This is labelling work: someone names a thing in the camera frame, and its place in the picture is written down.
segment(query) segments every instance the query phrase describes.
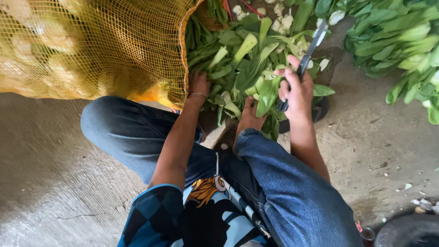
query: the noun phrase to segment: silver bracelet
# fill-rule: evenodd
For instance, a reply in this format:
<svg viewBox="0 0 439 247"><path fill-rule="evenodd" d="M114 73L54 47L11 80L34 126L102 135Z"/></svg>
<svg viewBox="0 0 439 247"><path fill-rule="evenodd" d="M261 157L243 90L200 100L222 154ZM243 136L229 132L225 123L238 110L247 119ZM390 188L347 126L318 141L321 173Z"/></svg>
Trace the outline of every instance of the silver bracelet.
<svg viewBox="0 0 439 247"><path fill-rule="evenodd" d="M204 95L203 93L197 93L197 92L194 92L194 93L190 93L189 94L189 97L192 95L192 94L201 94L201 95L203 95L203 97L204 97L204 99L206 99L207 97L206 97L206 95Z"/></svg>

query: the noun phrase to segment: hand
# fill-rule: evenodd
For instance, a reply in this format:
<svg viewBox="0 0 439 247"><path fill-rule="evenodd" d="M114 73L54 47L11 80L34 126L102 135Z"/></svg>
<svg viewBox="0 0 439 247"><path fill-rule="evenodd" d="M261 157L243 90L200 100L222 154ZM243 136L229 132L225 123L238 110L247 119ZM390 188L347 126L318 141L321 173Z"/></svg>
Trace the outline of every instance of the hand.
<svg viewBox="0 0 439 247"><path fill-rule="evenodd" d="M210 82L206 79L206 72L199 73L196 71L193 76L191 76L189 82L189 97L188 99L199 103L200 107L203 105L205 99L209 95Z"/></svg>
<svg viewBox="0 0 439 247"><path fill-rule="evenodd" d="M300 60L289 55L287 57L291 66L297 68ZM285 77L287 80L281 82L279 88L279 98L285 102L288 100L288 110L285 115L290 120L290 123L306 123L312 122L311 119L311 102L313 100L313 79L309 75L308 71L303 75L303 82L299 80L299 76L293 72L291 68L278 69L274 71L275 75Z"/></svg>
<svg viewBox="0 0 439 247"><path fill-rule="evenodd" d="M257 131L261 131L262 126L264 125L265 119L267 119L268 113L263 117L256 117L256 109L258 108L258 102L256 101L253 104L253 96L248 96L245 100L245 106L242 110L242 117L239 121L238 128L236 130L235 136L235 144L238 140L238 135L241 131L252 128Z"/></svg>

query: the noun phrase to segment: blue jeans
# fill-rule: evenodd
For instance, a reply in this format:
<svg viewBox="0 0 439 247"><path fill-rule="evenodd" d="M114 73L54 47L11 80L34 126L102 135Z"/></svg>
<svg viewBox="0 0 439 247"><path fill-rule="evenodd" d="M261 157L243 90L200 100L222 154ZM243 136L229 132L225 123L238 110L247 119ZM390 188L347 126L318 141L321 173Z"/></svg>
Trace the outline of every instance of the blue jeans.
<svg viewBox="0 0 439 247"><path fill-rule="evenodd" d="M116 96L90 102L81 116L84 135L148 184L178 115ZM199 145L197 129L186 184L216 173L216 151ZM259 131L238 136L237 157L219 151L219 175L263 219L278 245L363 246L353 212L309 166Z"/></svg>

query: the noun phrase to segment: floor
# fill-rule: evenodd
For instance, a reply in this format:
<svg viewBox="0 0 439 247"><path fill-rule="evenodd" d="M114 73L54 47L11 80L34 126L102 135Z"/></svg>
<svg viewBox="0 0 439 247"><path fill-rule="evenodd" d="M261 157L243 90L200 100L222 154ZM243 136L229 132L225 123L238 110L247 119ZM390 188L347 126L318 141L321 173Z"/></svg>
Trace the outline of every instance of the floor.
<svg viewBox="0 0 439 247"><path fill-rule="evenodd" d="M410 200L422 197L420 191L439 196L439 127L428 123L418 102L385 103L397 72L374 80L352 66L342 50L342 33L351 24L340 23L320 47L334 65L317 82L336 94L315 127L332 184L364 226L413 208ZM130 202L146 185L82 135L87 103L0 94L2 246L117 244ZM288 136L279 142L289 150ZM413 187L403 190L406 183Z"/></svg>

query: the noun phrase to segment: printed shirt design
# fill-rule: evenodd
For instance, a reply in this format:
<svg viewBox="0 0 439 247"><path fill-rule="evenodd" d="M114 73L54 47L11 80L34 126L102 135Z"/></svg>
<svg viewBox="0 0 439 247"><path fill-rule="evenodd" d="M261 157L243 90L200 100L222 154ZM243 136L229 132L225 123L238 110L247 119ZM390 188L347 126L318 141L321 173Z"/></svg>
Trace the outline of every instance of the printed shirt design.
<svg viewBox="0 0 439 247"><path fill-rule="evenodd" d="M118 246L267 246L265 225L221 176L199 179L183 192L152 187L131 207Z"/></svg>

